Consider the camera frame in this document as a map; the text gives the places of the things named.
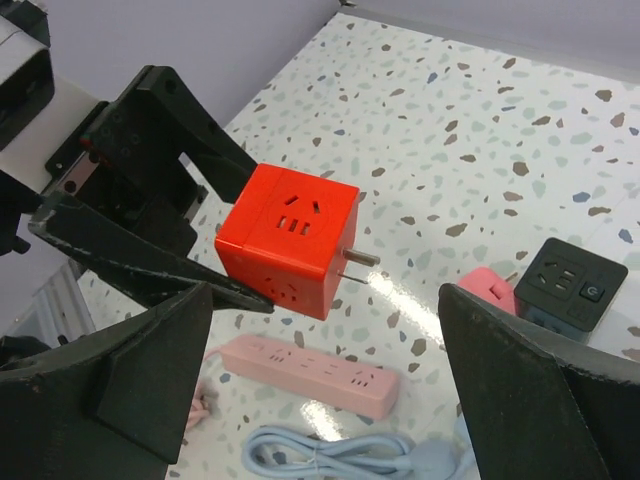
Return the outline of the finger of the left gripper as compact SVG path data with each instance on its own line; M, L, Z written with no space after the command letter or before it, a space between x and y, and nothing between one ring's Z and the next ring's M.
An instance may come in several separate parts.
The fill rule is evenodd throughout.
M234 204L257 162L219 126L172 67L164 74L164 110L178 146L219 198Z
M146 308L205 282L218 310L274 311L274 303L252 288L151 244L63 192L45 199L28 229Z

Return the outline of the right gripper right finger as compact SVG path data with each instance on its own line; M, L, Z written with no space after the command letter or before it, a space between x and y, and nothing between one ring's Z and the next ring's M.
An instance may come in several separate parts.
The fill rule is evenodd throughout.
M481 478L638 478L637 362L450 283L438 314Z

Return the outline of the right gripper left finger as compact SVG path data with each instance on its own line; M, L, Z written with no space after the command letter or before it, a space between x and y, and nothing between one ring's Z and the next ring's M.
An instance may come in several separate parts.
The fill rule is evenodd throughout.
M201 283L2 366L2 478L164 478L178 460L212 311Z

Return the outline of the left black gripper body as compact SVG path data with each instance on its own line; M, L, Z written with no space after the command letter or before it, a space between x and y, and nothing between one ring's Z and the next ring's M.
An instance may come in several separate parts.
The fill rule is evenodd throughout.
M116 100L101 100L81 116L45 164L45 190L69 193L143 240L187 253L197 238L191 221L208 191L143 104L143 81L162 70L143 67Z

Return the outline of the red cube plug adapter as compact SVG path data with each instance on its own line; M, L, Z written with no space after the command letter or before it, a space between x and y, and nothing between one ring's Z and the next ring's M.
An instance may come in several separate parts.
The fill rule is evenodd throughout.
M270 164L254 171L215 237L227 275L275 305L326 319L355 249L358 188Z

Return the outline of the black cube plug adapter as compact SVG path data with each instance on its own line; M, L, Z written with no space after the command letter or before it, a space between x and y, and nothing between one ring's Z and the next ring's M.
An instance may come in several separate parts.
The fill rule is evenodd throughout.
M551 237L515 286L516 315L585 344L627 275L626 266Z

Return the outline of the pink plug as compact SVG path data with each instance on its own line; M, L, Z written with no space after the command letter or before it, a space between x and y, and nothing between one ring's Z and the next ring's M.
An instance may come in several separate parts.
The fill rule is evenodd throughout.
M472 270L457 285L507 313L516 314L514 287L488 267Z

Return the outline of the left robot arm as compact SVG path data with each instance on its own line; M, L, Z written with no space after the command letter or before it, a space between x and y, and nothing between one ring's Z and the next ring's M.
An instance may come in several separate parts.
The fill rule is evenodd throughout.
M143 67L113 101L54 73L46 12L1 5L1 251L19 223L140 305L205 282L217 310L270 313L254 288L189 258L209 193L235 203L256 170L176 71Z

